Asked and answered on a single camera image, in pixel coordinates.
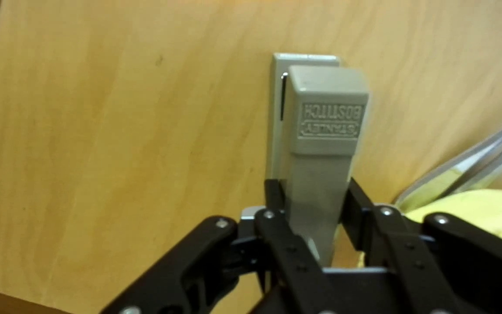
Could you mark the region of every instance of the yellow object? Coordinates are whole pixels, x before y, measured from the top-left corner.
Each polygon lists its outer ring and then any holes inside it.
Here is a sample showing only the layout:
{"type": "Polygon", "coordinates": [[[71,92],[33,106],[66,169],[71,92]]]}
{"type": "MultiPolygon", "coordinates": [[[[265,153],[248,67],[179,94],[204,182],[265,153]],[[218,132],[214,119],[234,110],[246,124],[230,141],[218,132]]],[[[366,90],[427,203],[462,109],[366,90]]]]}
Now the yellow object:
{"type": "Polygon", "coordinates": [[[422,222],[426,215],[434,212],[450,213],[502,238],[501,190],[482,189],[451,195],[406,216],[422,222]]]}

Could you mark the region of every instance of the wood grain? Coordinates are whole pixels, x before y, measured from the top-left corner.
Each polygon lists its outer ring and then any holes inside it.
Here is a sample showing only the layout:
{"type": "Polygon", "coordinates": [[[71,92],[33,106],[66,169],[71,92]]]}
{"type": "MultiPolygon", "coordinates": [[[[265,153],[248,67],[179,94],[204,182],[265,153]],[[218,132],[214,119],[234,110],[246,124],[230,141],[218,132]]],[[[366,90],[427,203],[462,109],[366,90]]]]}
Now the wood grain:
{"type": "MultiPolygon", "coordinates": [[[[375,201],[502,127],[502,1],[7,0],[0,292],[97,312],[204,217],[261,204],[273,52],[369,78],[375,201]]],[[[217,312],[257,298],[245,278],[217,312]]]]}

